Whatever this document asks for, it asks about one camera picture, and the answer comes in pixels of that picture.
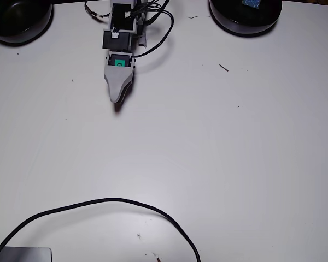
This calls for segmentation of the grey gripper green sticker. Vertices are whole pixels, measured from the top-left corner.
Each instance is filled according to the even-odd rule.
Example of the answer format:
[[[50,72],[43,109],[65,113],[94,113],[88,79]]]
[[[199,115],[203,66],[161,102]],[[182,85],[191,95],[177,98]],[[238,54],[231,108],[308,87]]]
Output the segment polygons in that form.
[[[122,104],[131,94],[136,59],[131,52],[108,51],[104,79],[112,103]]]

